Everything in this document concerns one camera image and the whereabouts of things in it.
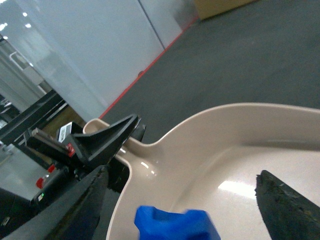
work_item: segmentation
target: black metal frame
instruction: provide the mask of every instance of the black metal frame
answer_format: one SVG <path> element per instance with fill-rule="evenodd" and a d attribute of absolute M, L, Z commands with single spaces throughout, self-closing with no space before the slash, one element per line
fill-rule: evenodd
<path fill-rule="evenodd" d="M 54 90 L 48 92 L 6 126 L 2 127 L 0 129 L 0 140 L 6 145 L 13 144 L 40 166 L 47 169 L 49 164 L 25 146 L 24 132 L 28 128 L 43 128 L 67 106 L 63 98 Z"/>

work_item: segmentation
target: white wall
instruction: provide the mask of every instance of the white wall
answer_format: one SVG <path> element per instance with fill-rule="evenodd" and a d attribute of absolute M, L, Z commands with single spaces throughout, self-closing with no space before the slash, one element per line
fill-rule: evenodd
<path fill-rule="evenodd" d="M 165 47 L 196 14 L 192 0 L 7 0 L 0 34 L 88 121 L 163 51 L 141 4 Z"/>
<path fill-rule="evenodd" d="M 198 16 L 193 0 L 139 0 L 164 47 Z"/>

